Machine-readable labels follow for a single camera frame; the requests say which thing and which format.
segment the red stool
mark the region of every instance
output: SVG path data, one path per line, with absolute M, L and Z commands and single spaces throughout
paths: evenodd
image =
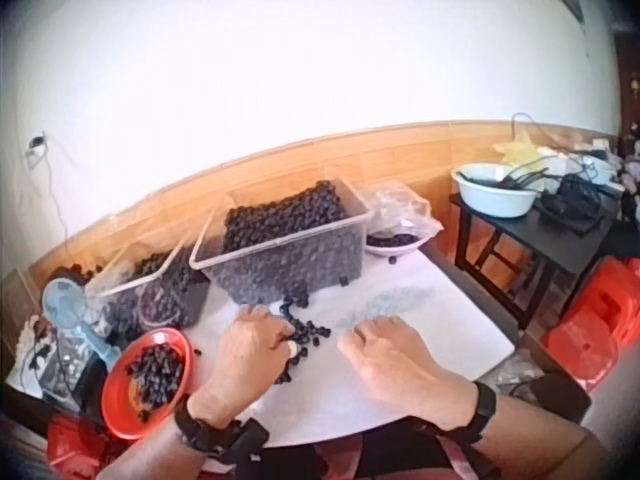
M 618 346 L 607 324 L 587 307 L 565 317 L 541 341 L 587 392 L 595 388 L 618 361 Z
M 627 262 L 627 268 L 631 270 L 634 275 L 640 277 L 640 258 L 632 258 Z
M 631 345 L 640 335 L 640 277 L 615 258 L 606 257 L 565 318 L 585 307 L 605 322 L 613 338 Z

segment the wristwatch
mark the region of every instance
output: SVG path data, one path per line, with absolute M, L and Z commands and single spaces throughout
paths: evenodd
M 224 430 L 193 418 L 187 409 L 187 398 L 180 401 L 173 414 L 180 439 L 188 447 L 220 463 L 233 465 L 258 453 L 269 440 L 269 432 L 253 418 L 244 425 L 234 420 Z
M 478 387 L 478 402 L 473 418 L 466 427 L 444 432 L 444 436 L 460 445 L 472 445 L 482 439 L 482 431 L 496 413 L 496 394 L 480 382 L 473 382 Z

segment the right hand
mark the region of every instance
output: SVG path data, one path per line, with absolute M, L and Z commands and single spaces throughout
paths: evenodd
M 361 322 L 340 339 L 338 348 L 375 399 L 445 431 L 471 421 L 477 387 L 440 367 L 418 333 L 400 318 Z
M 211 377 L 189 397 L 191 416 L 225 428 L 282 373 L 290 354 L 285 339 L 292 333 L 265 306 L 241 308 L 220 339 Z

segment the black wristband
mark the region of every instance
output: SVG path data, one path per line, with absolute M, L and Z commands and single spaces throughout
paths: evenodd
M 483 383 L 473 383 L 478 387 L 478 403 L 473 418 L 466 427 L 459 427 L 444 434 L 460 445 L 472 445 L 482 439 L 482 431 L 496 413 L 495 392 Z

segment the white table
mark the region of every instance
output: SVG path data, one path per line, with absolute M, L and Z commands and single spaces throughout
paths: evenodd
M 270 305 L 278 312 L 279 303 Z M 185 331 L 197 359 L 194 388 L 208 377 L 220 335 L 238 310 L 212 286 L 200 322 Z M 355 372 L 337 350 L 337 339 L 360 320 L 398 315 L 412 325 L 445 368 L 477 379 L 509 356 L 514 345 L 469 298 L 420 252 L 396 265 L 367 255 L 360 279 L 348 287 L 314 292 L 309 308 L 293 308 L 303 321 L 333 330 L 320 347 L 291 370 L 293 381 L 273 386 L 243 413 L 271 433 L 267 447 L 319 442 L 362 432 L 404 415 L 370 400 Z

